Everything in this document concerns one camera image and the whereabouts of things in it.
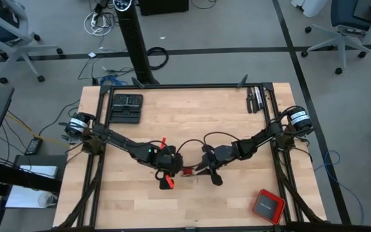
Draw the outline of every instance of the black case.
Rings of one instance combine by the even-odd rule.
[[[141,15],[166,14],[174,12],[186,12],[189,8],[189,0],[138,0]]]

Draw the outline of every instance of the wooden tabletop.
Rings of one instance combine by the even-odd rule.
[[[274,83],[274,89],[279,110],[294,105],[289,84]],[[80,112],[95,114],[99,90],[99,87],[84,87]],[[202,139],[212,131],[224,131],[240,139],[247,139],[265,127],[263,111],[247,113],[245,88],[117,92],[144,96],[140,124],[110,124],[111,129],[136,142],[166,137],[166,143],[178,148],[184,141]],[[103,105],[107,106],[107,103],[108,94]],[[231,141],[233,138],[226,135],[211,135],[207,138],[207,143],[214,147],[230,144]],[[305,143],[296,141],[296,145],[307,150]],[[69,157],[80,150],[77,148],[70,152]],[[181,154],[185,166],[197,164],[202,158],[201,144],[190,142],[182,148]],[[299,194],[317,216],[325,219],[309,156],[297,150],[292,150],[290,154]],[[87,155],[82,153],[67,165],[55,214],[55,226],[65,220],[81,196],[87,160]],[[213,185],[209,176],[177,175],[174,178],[175,189],[159,190],[158,181],[154,177],[155,170],[137,164],[125,151],[107,146],[96,228],[271,225],[253,215],[249,208],[261,189],[279,195],[271,147],[268,144],[260,147],[251,159],[236,160],[222,167],[218,173],[224,182],[220,187]],[[292,218],[295,218],[291,197],[288,197],[287,205]]]

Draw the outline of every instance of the office chair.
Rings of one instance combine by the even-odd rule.
[[[346,46],[361,50],[362,52],[360,52],[358,56],[364,58],[370,50],[361,45],[361,43],[366,44],[371,41],[371,22],[354,16],[358,1],[359,0],[332,0],[330,16],[332,26],[337,27],[338,31],[332,32],[313,24],[313,28],[322,31],[325,35],[330,36],[331,39],[310,47],[307,51],[302,52],[301,56],[306,57],[309,55],[309,51],[326,46],[328,46],[328,50],[332,50],[334,49],[334,44],[336,44],[341,60],[341,67],[336,68],[335,71],[338,75],[342,74],[343,69],[346,68]],[[312,28],[306,27],[305,31],[306,33],[310,33]],[[358,37],[361,43],[356,43],[348,38],[348,36]]]
[[[0,83],[6,84],[9,73],[15,62],[22,57],[36,74],[39,82],[45,78],[38,73],[28,56],[30,52],[49,49],[57,49],[59,55],[63,51],[56,45],[29,45],[33,39],[40,41],[39,35],[34,32],[28,33],[28,18],[25,7],[13,0],[0,0],[0,56],[6,59],[3,69],[0,71]]]

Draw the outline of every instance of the yellow cable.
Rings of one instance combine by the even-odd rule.
[[[30,130],[23,122],[21,122],[20,120],[16,119],[14,116],[10,115],[10,114],[6,114],[6,116],[8,116],[10,119],[14,120],[15,122],[17,122],[20,126],[22,126],[23,128],[25,128],[29,133],[31,133],[34,137],[37,137],[39,139],[42,139],[42,140],[45,140],[47,142],[52,142],[52,143],[56,143],[56,144],[60,144],[60,145],[63,145],[63,146],[66,146],[67,148],[70,147],[69,144],[65,144],[63,142],[59,142],[59,141],[56,141],[56,140],[52,140],[52,139],[49,139],[49,138],[46,138],[46,137],[42,137],[38,134],[36,134],[34,131]]]

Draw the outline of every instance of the black floor stripe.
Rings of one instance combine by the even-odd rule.
[[[309,109],[310,118],[312,120],[313,126],[315,128],[316,137],[318,140],[321,156],[324,158],[326,152],[328,151],[326,139],[325,136],[321,130],[321,126],[319,123],[319,119],[316,113],[316,109],[314,108],[311,95],[309,92],[309,88],[307,87],[306,80],[304,78],[303,71],[301,70],[300,63],[298,61],[296,51],[293,47],[292,40],[290,38],[289,29],[287,28],[286,22],[284,20],[283,12],[281,11],[280,4],[278,0],[273,0],[273,5],[276,10],[281,30],[283,31],[284,39],[286,40],[287,47],[289,48],[290,57],[294,65],[294,69],[296,71],[297,78],[300,83],[301,91],[303,93],[303,96],[306,101],[306,106]],[[331,163],[330,154],[327,155],[328,163]],[[334,171],[333,166],[327,166],[328,171],[330,174],[337,180],[336,172]],[[332,188],[332,192],[334,195],[334,200],[336,201],[336,206],[339,211],[340,219],[343,224],[351,224],[350,217],[347,212],[347,207],[345,204],[345,200],[343,198],[343,194],[341,192],[340,186],[337,182],[333,181],[328,175],[327,175],[329,181],[330,181],[330,187]]]
[[[371,44],[366,45],[367,48],[371,49]],[[295,52],[302,52],[307,50],[308,46],[292,47]],[[326,48],[321,48],[314,52],[325,51]],[[263,52],[289,52],[287,47],[264,47],[264,48],[206,48],[206,49],[183,49],[183,50],[168,50],[169,55],[200,55],[200,54],[223,54],[223,53],[263,53]],[[118,58],[128,57],[127,52],[111,52],[111,53],[98,53],[97,58]],[[59,55],[36,55],[31,56],[32,61],[58,61],[58,60],[72,60],[72,59],[88,59],[88,54],[69,54],[64,57]]]

